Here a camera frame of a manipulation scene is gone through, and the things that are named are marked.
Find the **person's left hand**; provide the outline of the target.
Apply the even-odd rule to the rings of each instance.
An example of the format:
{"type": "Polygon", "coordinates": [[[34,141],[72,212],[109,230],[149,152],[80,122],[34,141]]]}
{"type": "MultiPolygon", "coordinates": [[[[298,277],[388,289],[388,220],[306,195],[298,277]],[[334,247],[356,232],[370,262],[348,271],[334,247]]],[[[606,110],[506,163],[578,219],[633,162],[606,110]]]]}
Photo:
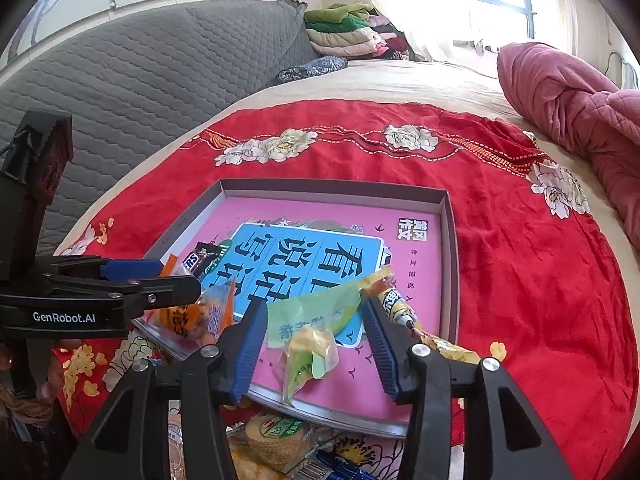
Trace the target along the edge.
{"type": "Polygon", "coordinates": [[[13,420],[37,428],[47,426],[54,399],[64,384],[63,367],[54,352],[73,352],[80,345],[80,339],[1,341],[1,405],[13,420]]]}

